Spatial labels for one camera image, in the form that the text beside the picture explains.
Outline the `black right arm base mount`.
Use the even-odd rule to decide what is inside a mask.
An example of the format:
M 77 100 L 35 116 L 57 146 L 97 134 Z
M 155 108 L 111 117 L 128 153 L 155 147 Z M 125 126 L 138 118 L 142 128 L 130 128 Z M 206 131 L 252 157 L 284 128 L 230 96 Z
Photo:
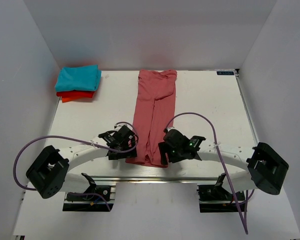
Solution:
M 239 209 L 244 212 L 247 210 L 251 197 L 244 191 L 252 183 L 251 177 L 246 171 L 242 171 L 231 174 L 230 179 L 235 189 Z M 201 213 L 237 213 L 239 211 L 225 173 L 218 178 L 198 178 L 196 191 Z

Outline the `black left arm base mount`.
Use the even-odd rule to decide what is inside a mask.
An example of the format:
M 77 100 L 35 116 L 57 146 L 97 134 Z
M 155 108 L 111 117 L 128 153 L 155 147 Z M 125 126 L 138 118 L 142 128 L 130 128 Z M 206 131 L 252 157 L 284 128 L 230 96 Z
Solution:
M 115 203 L 116 186 L 97 183 L 86 173 L 69 173 L 61 190 L 64 212 L 110 212 Z

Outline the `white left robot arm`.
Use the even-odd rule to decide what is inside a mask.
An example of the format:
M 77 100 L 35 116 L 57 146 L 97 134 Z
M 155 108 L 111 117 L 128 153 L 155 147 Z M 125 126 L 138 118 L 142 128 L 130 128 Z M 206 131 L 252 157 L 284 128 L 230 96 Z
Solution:
M 29 167 L 26 177 L 43 199 L 66 192 L 89 200 L 95 196 L 95 182 L 86 173 L 75 174 L 71 170 L 96 159 L 135 157 L 138 139 L 126 124 L 121 124 L 75 146 L 57 149 L 48 145 Z

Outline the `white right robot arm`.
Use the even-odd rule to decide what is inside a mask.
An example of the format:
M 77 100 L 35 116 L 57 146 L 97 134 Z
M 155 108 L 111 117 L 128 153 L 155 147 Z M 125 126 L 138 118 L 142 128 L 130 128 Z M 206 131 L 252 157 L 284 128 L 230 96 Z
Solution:
M 267 143 L 259 142 L 251 148 L 215 144 L 203 136 L 187 138 L 176 129 L 166 130 L 158 144 L 161 163 L 183 160 L 224 162 L 240 168 L 240 172 L 226 177 L 222 173 L 215 184 L 216 195 L 226 200 L 236 192 L 259 189 L 270 195 L 279 195 L 289 164 Z

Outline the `pink red t-shirt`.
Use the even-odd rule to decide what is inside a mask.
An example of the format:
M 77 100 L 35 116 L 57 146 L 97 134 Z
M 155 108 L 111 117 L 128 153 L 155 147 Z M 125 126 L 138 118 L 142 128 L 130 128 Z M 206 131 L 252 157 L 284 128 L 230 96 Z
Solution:
M 175 115 L 177 71 L 140 70 L 133 126 L 137 131 L 137 157 L 125 160 L 128 164 L 164 168 L 159 143 L 164 129 Z

